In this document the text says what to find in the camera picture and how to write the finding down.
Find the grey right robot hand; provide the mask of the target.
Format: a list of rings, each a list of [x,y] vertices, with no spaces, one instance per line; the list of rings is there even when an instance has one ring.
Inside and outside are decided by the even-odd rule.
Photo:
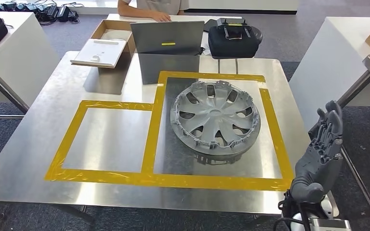
[[[334,100],[319,108],[317,123],[309,130],[310,143],[295,165],[290,193],[298,203],[320,203],[341,171],[343,156],[342,108]]]

